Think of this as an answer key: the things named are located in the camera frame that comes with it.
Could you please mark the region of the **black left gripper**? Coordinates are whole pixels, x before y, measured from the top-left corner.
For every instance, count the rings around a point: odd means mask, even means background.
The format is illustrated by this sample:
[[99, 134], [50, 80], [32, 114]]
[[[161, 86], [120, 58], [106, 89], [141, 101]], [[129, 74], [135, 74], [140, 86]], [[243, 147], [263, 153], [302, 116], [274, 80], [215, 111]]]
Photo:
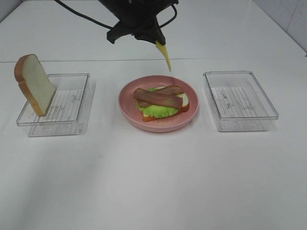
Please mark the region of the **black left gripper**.
[[[177, 16], [177, 0], [102, 0], [100, 3], [118, 19], [106, 35], [111, 43], [115, 43], [122, 36], [132, 35], [137, 40], [165, 45], [161, 28]], [[165, 24], [159, 25], [156, 16], [168, 7], [172, 7], [175, 14]]]

